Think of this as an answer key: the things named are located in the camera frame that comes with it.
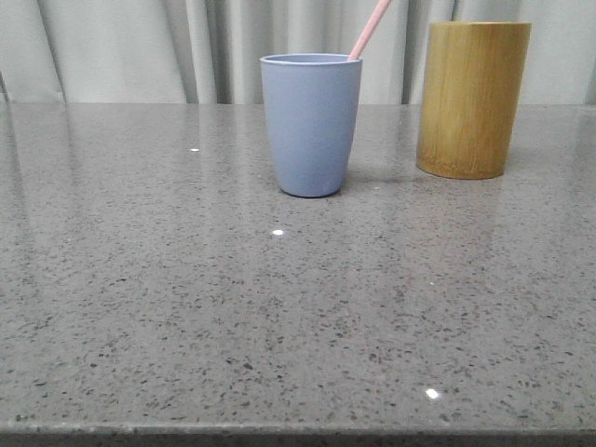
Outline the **pink chopstick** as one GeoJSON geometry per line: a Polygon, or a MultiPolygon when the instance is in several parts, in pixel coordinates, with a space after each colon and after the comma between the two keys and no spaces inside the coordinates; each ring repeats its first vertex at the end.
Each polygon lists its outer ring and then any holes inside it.
{"type": "Polygon", "coordinates": [[[391,3],[391,0],[379,0],[377,2],[371,16],[368,18],[362,32],[359,34],[355,45],[348,54],[347,59],[349,61],[356,61],[360,58],[391,3]]]}

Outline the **bamboo cylinder holder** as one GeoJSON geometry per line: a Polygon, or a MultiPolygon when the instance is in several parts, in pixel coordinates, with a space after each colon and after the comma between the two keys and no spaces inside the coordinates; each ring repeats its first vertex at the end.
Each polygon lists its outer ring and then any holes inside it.
{"type": "Polygon", "coordinates": [[[463,180],[504,173],[531,29],[529,22],[430,24],[419,169],[463,180]]]}

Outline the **blue plastic cup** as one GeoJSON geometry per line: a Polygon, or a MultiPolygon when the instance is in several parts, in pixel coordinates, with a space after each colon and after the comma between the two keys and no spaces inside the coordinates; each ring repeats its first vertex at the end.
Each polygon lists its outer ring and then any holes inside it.
{"type": "Polygon", "coordinates": [[[262,57],[260,66],[278,186],[300,197],[336,193],[353,143],[362,61],[295,53],[262,57]]]}

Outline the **grey curtain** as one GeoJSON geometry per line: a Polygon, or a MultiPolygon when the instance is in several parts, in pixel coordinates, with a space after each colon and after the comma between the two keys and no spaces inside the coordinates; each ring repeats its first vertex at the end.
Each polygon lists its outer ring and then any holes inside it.
{"type": "MultiPolygon", "coordinates": [[[[259,60],[342,53],[371,1],[5,1],[4,102],[258,103],[259,60]]],[[[520,100],[595,101],[591,1],[395,1],[363,52],[360,99],[422,98],[428,28],[440,21],[527,21],[520,100]]]]}

